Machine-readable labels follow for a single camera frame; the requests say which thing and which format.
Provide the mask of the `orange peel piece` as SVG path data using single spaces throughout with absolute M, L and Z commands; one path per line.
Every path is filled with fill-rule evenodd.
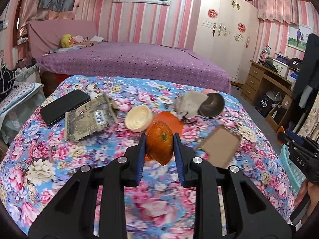
M 155 120 L 146 137 L 146 154 L 151 160 L 155 160 L 161 165 L 166 165 L 172 158 L 173 133 L 170 127 L 159 120 Z

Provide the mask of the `light blue laundry basket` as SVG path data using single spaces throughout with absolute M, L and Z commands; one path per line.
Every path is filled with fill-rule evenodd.
M 294 195 L 296 195 L 301 189 L 301 184 L 306 179 L 305 175 L 298 169 L 298 167 L 290 160 L 289 148 L 286 145 L 282 145 L 281 152 L 279 154 L 279 161 L 281 162 L 283 169 L 289 179 L 292 186 Z

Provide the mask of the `white appliance under desk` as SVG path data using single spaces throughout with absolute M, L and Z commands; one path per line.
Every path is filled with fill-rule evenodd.
M 278 103 L 282 99 L 280 91 L 279 92 L 267 91 L 266 96 L 270 99 L 272 103 Z

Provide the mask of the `black hanging coat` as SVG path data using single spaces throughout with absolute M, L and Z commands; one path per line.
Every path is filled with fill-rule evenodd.
M 318 36 L 310 34 L 302 61 L 301 69 L 293 90 L 293 98 L 298 101 L 300 108 L 304 108 L 310 94 L 318 92 Z

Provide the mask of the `white storage box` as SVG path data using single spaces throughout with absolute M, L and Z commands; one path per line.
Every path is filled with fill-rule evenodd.
M 276 59 L 273 59 L 273 65 L 275 66 L 277 73 L 282 76 L 283 78 L 288 77 L 289 73 L 289 66 L 287 64 L 284 64 L 283 62 L 280 62 Z

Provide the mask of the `wooden desk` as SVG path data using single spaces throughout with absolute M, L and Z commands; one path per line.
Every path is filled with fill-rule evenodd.
M 261 100 L 267 92 L 275 92 L 278 102 L 273 102 L 274 107 L 265 116 L 266 122 L 276 132 L 280 127 L 286 125 L 291 105 L 293 102 L 292 83 L 265 66 L 251 61 L 251 67 L 247 80 L 242 90 L 242 97 L 250 105 L 256 106 L 257 101 Z

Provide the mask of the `floral blue bed sheet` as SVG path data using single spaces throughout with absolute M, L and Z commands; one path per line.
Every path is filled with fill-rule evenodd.
M 175 99 L 193 86 L 123 77 L 85 77 L 64 80 L 47 102 L 73 90 L 91 97 L 107 94 L 119 108 L 118 122 L 78 143 L 64 140 L 63 121 L 49 127 L 36 110 L 11 143 L 1 163 L 1 201 L 16 225 L 27 233 L 43 208 L 78 168 L 99 167 L 122 156 L 136 145 L 140 134 L 124 124 L 135 106 L 146 105 L 153 113 L 175 112 Z M 231 164 L 238 166 L 284 219 L 294 209 L 289 179 L 270 142 L 240 102 L 224 94 L 224 111 L 215 119 L 197 116 L 183 126 L 181 140 L 196 147 L 217 126 L 241 137 Z M 125 190 L 129 238 L 192 238 L 195 190 L 179 183 L 173 161 L 162 166 L 147 161 L 137 188 Z

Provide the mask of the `small framed couple photo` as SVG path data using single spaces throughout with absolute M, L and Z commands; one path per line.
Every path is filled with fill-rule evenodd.
M 287 46 L 305 52 L 308 37 L 313 33 L 313 28 L 306 25 L 289 25 Z

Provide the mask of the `orange flat plastic sheet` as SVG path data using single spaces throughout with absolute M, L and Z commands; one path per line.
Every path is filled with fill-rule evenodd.
M 159 120 L 159 121 L 166 123 L 170 127 L 170 129 L 173 133 L 173 136 L 175 133 L 178 133 L 179 135 L 182 134 L 183 122 L 179 121 L 179 119 L 176 116 L 174 116 L 172 113 L 170 113 L 168 111 L 163 111 L 163 112 L 157 114 L 155 116 L 155 118 L 152 120 L 151 124 L 155 120 Z M 151 159 L 148 158 L 147 154 L 146 154 L 146 161 L 151 161 Z

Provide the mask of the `cream plastic bowl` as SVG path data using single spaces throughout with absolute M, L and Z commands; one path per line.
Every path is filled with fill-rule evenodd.
M 138 105 L 133 107 L 125 117 L 125 127 L 132 132 L 145 131 L 151 124 L 153 114 L 148 106 Z

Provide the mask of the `grey folded cloth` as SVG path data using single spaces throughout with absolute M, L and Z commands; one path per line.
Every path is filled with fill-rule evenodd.
M 175 111 L 179 120 L 191 119 L 198 114 L 202 103 L 208 96 L 202 92 L 188 91 L 175 99 Z

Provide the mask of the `white wardrobe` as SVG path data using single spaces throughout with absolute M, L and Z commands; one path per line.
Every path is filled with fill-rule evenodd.
M 187 47 L 245 83 L 253 59 L 258 10 L 245 0 L 194 0 Z

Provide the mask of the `purple dotted bed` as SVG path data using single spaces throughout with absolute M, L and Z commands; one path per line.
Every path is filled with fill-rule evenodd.
M 104 42 L 39 57 L 37 65 L 56 74 L 162 80 L 230 92 L 225 70 L 185 48 Z

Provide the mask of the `yellow duck plush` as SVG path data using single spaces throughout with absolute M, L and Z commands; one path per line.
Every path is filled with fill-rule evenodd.
M 62 48 L 70 48 L 74 45 L 74 38 L 71 34 L 64 35 L 60 40 L 60 46 Z

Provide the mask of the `pink sofa headboard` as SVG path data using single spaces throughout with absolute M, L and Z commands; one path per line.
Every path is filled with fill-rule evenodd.
M 44 20 L 27 24 L 28 42 L 32 57 L 39 58 L 50 50 L 59 48 L 65 34 L 91 38 L 98 34 L 94 21 Z

